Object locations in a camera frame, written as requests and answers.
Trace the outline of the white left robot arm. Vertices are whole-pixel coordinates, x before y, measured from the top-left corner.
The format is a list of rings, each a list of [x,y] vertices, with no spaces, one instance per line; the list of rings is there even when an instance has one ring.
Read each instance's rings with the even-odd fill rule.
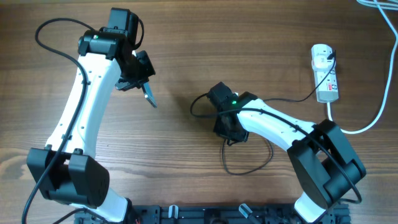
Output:
[[[140,50],[142,20],[128,9],[112,8],[108,24],[87,27],[78,41],[76,77],[53,133],[42,149],[32,148],[27,166],[35,180],[32,195],[73,206],[102,223],[139,223],[132,202],[109,185],[109,172],[96,161],[96,141],[113,90],[141,89],[155,103],[149,78],[155,74]]]

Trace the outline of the teal screen Galaxy smartphone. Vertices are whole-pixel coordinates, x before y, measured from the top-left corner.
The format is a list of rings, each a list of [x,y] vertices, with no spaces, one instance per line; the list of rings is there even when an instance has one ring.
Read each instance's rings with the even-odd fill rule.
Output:
[[[143,93],[144,93],[144,98],[145,98],[154,108],[157,108],[157,103],[156,103],[155,97],[154,97],[154,95],[153,95],[153,92],[152,92],[152,90],[151,90],[151,88],[150,88],[149,82],[145,82],[145,83],[142,85],[142,90],[143,90]]]

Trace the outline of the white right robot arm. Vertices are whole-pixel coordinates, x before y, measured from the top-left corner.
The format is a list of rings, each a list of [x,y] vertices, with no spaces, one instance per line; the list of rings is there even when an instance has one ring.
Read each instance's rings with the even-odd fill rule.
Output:
[[[220,82],[205,96],[216,108],[214,132],[226,144],[246,142],[255,133],[283,149],[303,190],[294,203],[299,217],[313,223],[344,195],[356,191],[366,169],[333,121],[302,121],[277,111],[252,93],[238,95]]]

